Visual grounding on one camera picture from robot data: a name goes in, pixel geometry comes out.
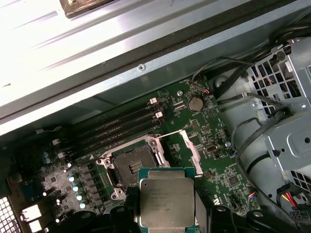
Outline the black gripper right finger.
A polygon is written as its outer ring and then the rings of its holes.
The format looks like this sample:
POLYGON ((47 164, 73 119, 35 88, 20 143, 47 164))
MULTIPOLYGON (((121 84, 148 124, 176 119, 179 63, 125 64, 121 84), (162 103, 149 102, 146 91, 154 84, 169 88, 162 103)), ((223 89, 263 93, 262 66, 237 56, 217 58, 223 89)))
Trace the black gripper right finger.
POLYGON ((239 216, 195 192, 195 216, 202 233, 299 233, 293 224, 262 210, 239 216))

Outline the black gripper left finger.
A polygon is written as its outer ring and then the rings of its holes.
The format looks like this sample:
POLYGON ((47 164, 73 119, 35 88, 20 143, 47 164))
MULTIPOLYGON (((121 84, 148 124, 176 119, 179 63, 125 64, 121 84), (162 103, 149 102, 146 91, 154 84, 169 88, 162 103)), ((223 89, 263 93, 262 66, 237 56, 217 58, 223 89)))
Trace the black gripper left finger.
POLYGON ((71 233, 139 233, 135 220, 138 209, 139 189, 127 189, 124 205, 112 208, 108 213, 95 216, 79 214, 71 218, 71 233))

